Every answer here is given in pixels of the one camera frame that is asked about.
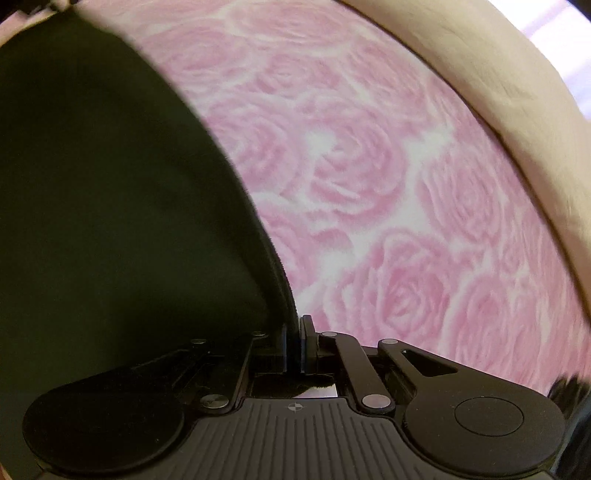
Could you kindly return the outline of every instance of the pink rose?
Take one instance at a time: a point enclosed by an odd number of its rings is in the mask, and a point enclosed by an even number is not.
[[[449,324],[447,357],[506,380],[531,385],[540,354],[535,295],[514,301],[498,276],[480,275],[466,288]]]
[[[423,170],[417,196],[431,224],[450,239],[460,235],[494,247],[501,233],[502,205],[490,158],[454,145]]]
[[[133,19],[147,24],[178,24],[211,15],[230,2],[231,0],[151,0],[145,2],[141,8],[135,8]]]
[[[85,12],[92,12],[101,18],[114,21],[116,24],[125,23],[121,17],[127,16],[136,9],[142,10],[150,4],[149,0],[137,0],[133,4],[125,0],[91,0],[81,2],[80,8]]]
[[[540,220],[536,216],[523,215],[519,209],[507,204],[504,222],[505,226],[502,229],[504,234],[499,252],[500,269],[512,277],[528,274],[531,251],[536,249],[536,245],[529,244],[532,241],[529,233],[539,230]]]
[[[548,297],[552,304],[561,304],[570,271],[546,220],[534,206],[529,205],[516,229],[519,229],[530,277],[540,295]]]
[[[318,246],[292,203],[271,194],[255,194],[253,200],[296,296],[316,281]]]
[[[204,118],[250,192],[289,196],[306,179],[311,167],[301,119],[282,104],[257,95],[224,96]]]
[[[404,190],[408,159],[395,125],[349,99],[316,95],[299,106],[316,159],[311,215],[361,228],[391,215]]]
[[[488,141],[480,121],[445,80],[436,74],[429,75],[426,92],[430,112],[437,122],[453,131],[456,140]]]
[[[219,20],[185,22],[148,36],[141,48],[169,79],[184,88],[217,88],[221,79],[252,68],[245,40],[227,33]]]
[[[351,35],[355,15],[341,5],[315,2],[247,2],[232,10],[238,28],[275,43],[335,46]]]
[[[398,338],[435,351],[464,269],[439,241],[390,229],[329,286],[322,307],[325,323],[364,345]]]
[[[242,88],[294,98],[311,88],[333,90],[341,81],[341,75],[327,61],[283,52],[273,55],[254,81]]]
[[[589,321],[572,282],[568,282],[563,304],[548,301],[544,319],[548,335],[540,355],[540,384],[536,388],[544,394],[558,377],[574,374],[588,377],[591,370]]]
[[[514,209],[530,207],[532,201],[528,194],[529,186],[515,165],[515,161],[496,140],[491,140],[490,149],[493,153],[492,165],[496,171],[498,183],[505,192],[509,204]]]
[[[431,124],[425,87],[430,72],[411,56],[391,38],[378,42],[359,37],[353,42],[348,66],[353,78],[376,96],[388,116],[422,129]]]

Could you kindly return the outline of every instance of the silver screw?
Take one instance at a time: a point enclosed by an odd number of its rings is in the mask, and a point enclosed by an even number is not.
[[[212,410],[216,408],[224,408],[230,403],[227,397],[217,393],[205,395],[201,398],[200,402],[203,407],[211,408]]]
[[[367,408],[379,409],[389,407],[392,402],[390,402],[390,399],[386,395],[372,393],[371,395],[364,396],[361,403]]]

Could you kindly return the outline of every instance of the beige fabric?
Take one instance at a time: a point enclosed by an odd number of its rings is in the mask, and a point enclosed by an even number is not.
[[[558,72],[487,0],[345,0],[446,79],[500,135],[591,305],[591,124]]]

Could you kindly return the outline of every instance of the pink rose pattern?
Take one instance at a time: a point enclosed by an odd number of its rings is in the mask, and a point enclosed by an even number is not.
[[[527,185],[395,39],[331,0],[82,8],[203,117],[318,329],[400,338],[542,393],[591,374],[589,324]]]

